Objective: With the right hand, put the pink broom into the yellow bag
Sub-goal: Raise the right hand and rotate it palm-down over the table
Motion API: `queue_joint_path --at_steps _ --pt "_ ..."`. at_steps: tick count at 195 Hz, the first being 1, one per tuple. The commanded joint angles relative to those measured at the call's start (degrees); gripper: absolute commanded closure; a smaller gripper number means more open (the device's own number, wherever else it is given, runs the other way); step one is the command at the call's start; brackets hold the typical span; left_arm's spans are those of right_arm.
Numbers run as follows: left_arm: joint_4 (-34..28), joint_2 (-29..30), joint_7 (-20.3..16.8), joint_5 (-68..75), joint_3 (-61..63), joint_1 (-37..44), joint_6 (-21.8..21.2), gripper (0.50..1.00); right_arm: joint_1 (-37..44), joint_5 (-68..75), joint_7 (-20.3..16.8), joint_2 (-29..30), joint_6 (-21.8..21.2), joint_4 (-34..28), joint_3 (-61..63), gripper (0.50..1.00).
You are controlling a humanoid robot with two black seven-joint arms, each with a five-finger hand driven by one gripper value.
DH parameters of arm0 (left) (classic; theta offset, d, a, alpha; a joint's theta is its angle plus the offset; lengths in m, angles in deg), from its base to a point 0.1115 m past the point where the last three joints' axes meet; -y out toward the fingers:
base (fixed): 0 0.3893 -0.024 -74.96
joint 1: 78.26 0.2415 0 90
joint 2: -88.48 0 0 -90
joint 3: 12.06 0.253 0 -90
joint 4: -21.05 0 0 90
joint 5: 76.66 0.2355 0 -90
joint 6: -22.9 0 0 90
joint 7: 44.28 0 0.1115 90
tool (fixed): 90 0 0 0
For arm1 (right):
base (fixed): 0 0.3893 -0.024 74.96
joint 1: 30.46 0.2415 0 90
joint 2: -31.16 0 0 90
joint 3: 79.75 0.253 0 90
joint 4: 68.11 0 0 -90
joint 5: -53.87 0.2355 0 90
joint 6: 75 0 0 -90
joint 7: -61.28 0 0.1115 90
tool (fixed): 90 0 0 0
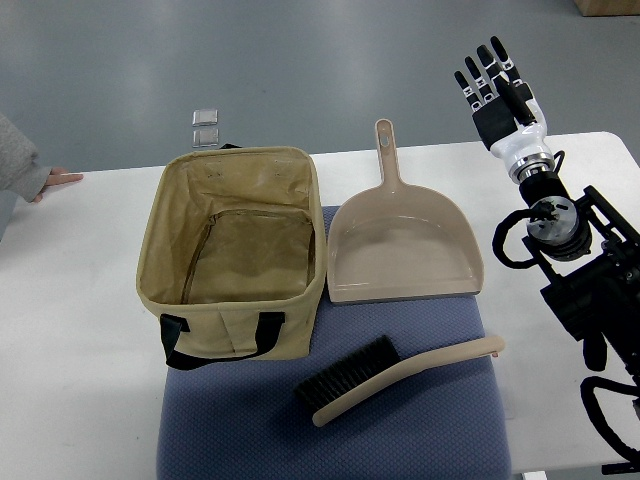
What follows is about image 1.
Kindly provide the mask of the person's bare hand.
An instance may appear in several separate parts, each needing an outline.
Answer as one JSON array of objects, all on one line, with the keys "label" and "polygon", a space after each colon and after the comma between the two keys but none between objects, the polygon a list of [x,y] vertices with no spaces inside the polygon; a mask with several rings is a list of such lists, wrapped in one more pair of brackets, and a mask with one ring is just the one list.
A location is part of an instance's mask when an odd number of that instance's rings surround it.
[{"label": "person's bare hand", "polygon": [[82,173],[72,173],[62,167],[53,167],[40,191],[36,194],[32,203],[39,203],[43,200],[45,192],[52,187],[57,187],[69,183],[82,181],[84,175]]}]

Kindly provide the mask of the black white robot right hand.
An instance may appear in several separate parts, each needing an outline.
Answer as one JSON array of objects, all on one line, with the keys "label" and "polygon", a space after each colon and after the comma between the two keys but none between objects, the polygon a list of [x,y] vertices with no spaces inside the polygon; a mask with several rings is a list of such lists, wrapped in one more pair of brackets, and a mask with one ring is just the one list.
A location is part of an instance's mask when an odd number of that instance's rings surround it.
[{"label": "black white robot right hand", "polygon": [[491,37],[489,45],[465,58],[465,66],[454,78],[482,143],[503,161],[511,180],[520,184],[554,170],[555,156],[545,142],[544,113],[501,40]]}]

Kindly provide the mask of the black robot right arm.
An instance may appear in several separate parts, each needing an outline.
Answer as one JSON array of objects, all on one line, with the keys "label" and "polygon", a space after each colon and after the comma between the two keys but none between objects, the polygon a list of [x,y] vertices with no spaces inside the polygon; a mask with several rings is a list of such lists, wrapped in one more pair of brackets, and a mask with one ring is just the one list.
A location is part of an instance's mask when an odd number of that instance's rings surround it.
[{"label": "black robot right arm", "polygon": [[636,473],[639,451],[608,424],[597,392],[639,405],[639,234],[593,186],[573,199],[559,177],[563,152],[535,153],[509,170],[525,208],[495,229],[495,257],[511,269],[537,266],[549,284],[541,295],[564,329],[581,342],[591,376],[580,385],[587,416],[622,462],[605,475]]}]

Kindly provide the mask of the grey sleeved forearm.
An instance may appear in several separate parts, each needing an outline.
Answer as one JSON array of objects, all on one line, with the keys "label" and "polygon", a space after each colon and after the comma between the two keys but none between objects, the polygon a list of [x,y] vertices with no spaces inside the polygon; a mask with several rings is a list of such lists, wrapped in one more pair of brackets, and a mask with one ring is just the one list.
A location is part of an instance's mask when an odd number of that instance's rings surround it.
[{"label": "grey sleeved forearm", "polygon": [[37,158],[35,144],[1,115],[1,190],[34,202],[51,172],[51,168],[39,164]]}]

